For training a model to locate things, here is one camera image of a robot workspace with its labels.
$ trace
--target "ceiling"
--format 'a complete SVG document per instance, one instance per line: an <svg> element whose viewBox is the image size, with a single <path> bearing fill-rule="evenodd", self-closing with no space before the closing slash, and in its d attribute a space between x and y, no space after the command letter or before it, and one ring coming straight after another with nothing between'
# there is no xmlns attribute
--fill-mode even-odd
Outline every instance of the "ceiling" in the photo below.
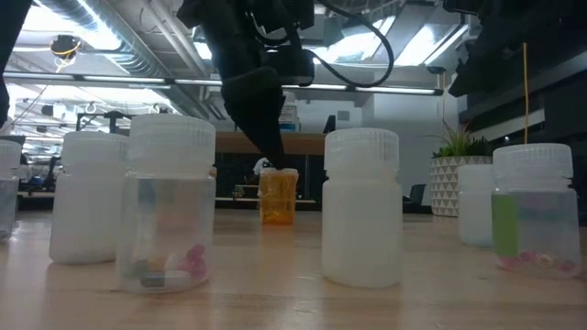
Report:
<svg viewBox="0 0 587 330"><path fill-rule="evenodd" d="M87 4L100 0L84 0ZM132 34L135 43L142 45L146 58L153 59L163 75L175 78L202 77L214 73L205 44L194 42L194 32L185 28L175 18L175 13L183 0L109 0L103 5L110 10L111 19L123 25L126 34ZM421 65L429 59L447 38L458 32L460 16L446 13L439 1L393 1L393 0L331 0L335 6L342 6L355 14L363 14L374 26L386 35L393 45L396 61L393 74L387 85L407 87L437 87L437 77ZM382 76L386 69L387 54L381 41L371 32L351 29L340 42L330 46L316 45L316 40L325 37L325 25L330 24L331 13L321 5L316 5L316 25L302 32L308 46L325 60L331 62L341 73L360 82L373 81ZM96 17L108 19L96 10ZM28 19L18 38L7 71L56 72L77 74L128 75L121 61L113 60L116 48L121 45L116 33L89 33L75 24L52 13L46 7L31 7ZM74 61L62 61L50 52L49 44L58 35L74 35L83 42ZM454 47L458 40L451 40L445 51L427 64L444 66L454 71L456 58ZM337 83L321 65L316 65L317 83ZM16 118L13 133L31 137L27 148L30 154L50 155L59 153L53 146L61 142L62 136L75 130L77 113L90 112L103 114L110 110L120 110L128 115L158 112L168 108L173 113L189 116L203 116L193 109L185 109L166 91L151 90L132 86L132 88L105 88L92 86L58 86L34 83L9 83L12 107L11 116ZM184 96L191 97L204 109L204 115L211 121L228 119L223 108L213 107L219 93L203 88L182 88ZM354 102L361 107L369 98L365 93L324 93L296 91L301 100L338 100ZM43 106L53 106L53 115L43 115ZM83 120L85 129L104 130L108 128L107 119L97 117ZM128 120L120 122L127 126Z"/></svg>

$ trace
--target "plastic bottle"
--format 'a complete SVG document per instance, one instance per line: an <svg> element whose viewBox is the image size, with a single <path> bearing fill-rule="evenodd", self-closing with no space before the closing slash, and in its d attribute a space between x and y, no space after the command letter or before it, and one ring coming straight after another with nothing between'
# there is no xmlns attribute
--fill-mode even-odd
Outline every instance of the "plastic bottle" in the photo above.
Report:
<svg viewBox="0 0 587 330"><path fill-rule="evenodd" d="M21 147L18 143L0 140L0 242L12 236L18 195L18 177L13 169L20 163Z"/></svg>
<svg viewBox="0 0 587 330"><path fill-rule="evenodd" d="M297 179L294 169L260 171L260 217L264 225L294 224Z"/></svg>
<svg viewBox="0 0 587 330"><path fill-rule="evenodd" d="M464 244L492 245L493 165L459 167L459 235Z"/></svg>
<svg viewBox="0 0 587 330"><path fill-rule="evenodd" d="M568 146L530 144L493 153L493 250L499 265L530 276L581 272L577 194Z"/></svg>
<svg viewBox="0 0 587 330"><path fill-rule="evenodd" d="M57 178L50 258L58 263L112 261L122 217L128 137L101 132L65 135Z"/></svg>
<svg viewBox="0 0 587 330"><path fill-rule="evenodd" d="M401 277L402 187L399 137L352 128L327 135L323 186L322 268L341 284L393 285Z"/></svg>
<svg viewBox="0 0 587 330"><path fill-rule="evenodd" d="M191 289L210 274L216 130L181 115L141 115L130 127L116 272L122 290Z"/></svg>

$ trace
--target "wooden table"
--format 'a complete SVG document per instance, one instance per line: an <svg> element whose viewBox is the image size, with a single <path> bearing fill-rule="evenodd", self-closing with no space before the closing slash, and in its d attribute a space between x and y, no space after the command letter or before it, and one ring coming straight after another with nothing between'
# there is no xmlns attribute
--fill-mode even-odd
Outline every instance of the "wooden table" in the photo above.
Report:
<svg viewBox="0 0 587 330"><path fill-rule="evenodd" d="M587 329L584 275L537 280L498 270L489 251L458 242L454 219L407 215L403 283L359 290L322 277L320 214L260 228L255 212L221 210L213 278L188 292L140 296L116 290L112 263L51 264L49 217L22 214L0 247L2 330Z"/></svg>

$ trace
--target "desk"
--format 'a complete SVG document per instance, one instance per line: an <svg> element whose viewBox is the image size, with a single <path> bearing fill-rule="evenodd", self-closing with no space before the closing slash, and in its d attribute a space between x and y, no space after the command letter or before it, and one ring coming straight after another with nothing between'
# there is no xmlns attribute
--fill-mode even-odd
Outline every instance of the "desk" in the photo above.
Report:
<svg viewBox="0 0 587 330"><path fill-rule="evenodd" d="M48 216L22 214L0 247L3 330L587 329L584 275L500 271L489 251L458 243L455 219L407 215L402 285L359 290L321 276L318 213L299 213L295 227L260 228L254 211L220 210L213 278L140 296L115 289L112 263L51 264Z"/></svg>

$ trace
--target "green leaves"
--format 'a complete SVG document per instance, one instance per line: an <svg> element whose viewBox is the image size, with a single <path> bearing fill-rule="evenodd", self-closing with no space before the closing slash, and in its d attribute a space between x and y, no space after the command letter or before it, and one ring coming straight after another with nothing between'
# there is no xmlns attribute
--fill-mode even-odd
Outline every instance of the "green leaves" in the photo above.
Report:
<svg viewBox="0 0 587 330"><path fill-rule="evenodd" d="M457 131L452 129L446 122L443 123L446 128L446 136L432 137L442 140L445 146L432 154L433 159L458 156L492 156L492 147L485 137L471 137L471 134L467 131L467 126Z"/></svg>

